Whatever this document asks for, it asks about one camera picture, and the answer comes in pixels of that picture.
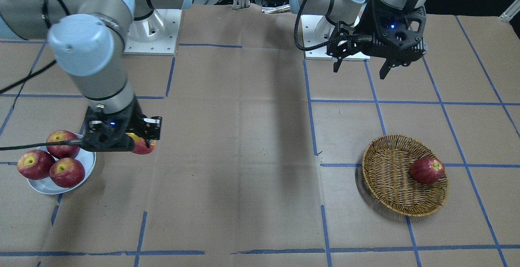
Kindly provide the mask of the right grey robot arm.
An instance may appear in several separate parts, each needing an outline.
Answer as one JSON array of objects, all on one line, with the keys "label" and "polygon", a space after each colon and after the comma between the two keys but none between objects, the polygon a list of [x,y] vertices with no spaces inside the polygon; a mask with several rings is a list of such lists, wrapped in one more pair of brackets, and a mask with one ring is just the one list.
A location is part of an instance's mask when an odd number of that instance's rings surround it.
[{"label": "right grey robot arm", "polygon": [[147,117],[130,83],[122,54],[136,23],[159,9],[188,9],[192,0],[1,0],[1,38],[45,40],[48,65],[1,90],[5,93],[59,65],[89,103],[79,145],[89,152],[130,152],[160,139],[162,118]]}]

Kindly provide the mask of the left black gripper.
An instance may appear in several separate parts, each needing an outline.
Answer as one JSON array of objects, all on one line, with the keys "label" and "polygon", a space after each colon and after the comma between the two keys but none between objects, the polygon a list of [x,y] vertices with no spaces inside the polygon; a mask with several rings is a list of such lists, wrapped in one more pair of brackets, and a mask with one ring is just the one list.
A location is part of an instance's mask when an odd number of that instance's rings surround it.
[{"label": "left black gripper", "polygon": [[405,0],[399,9],[383,0],[368,0],[357,26],[336,23],[326,50],[332,57],[333,73],[339,71],[343,59],[358,52],[385,59],[379,70],[381,80],[394,66],[409,66],[419,60],[428,51],[423,37],[427,15],[417,3]]}]

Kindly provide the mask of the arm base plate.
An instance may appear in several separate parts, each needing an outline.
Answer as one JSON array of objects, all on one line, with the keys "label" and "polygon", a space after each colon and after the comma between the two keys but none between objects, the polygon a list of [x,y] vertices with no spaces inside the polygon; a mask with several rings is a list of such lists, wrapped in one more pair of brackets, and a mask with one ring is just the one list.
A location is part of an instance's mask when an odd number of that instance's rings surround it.
[{"label": "arm base plate", "polygon": [[148,17],[135,20],[129,27],[123,54],[173,56],[181,17],[179,9],[155,9]]},{"label": "arm base plate", "polygon": [[[333,26],[323,15],[302,15],[301,26],[303,32],[304,47],[316,46],[329,40]],[[331,60],[332,57],[326,53],[326,47],[320,47],[305,52],[305,58],[311,60]]]}]

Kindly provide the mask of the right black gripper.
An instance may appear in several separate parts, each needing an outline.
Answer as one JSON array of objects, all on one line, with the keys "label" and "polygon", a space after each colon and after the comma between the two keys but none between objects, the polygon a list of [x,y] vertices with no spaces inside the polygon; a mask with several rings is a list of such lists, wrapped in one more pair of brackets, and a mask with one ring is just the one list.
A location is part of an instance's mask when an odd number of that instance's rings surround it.
[{"label": "right black gripper", "polygon": [[106,113],[100,105],[89,107],[81,148],[88,152],[130,152],[136,148],[136,142],[128,134],[133,133],[150,145],[152,140],[160,139],[162,121],[162,116],[143,114],[136,98],[115,113]]}]

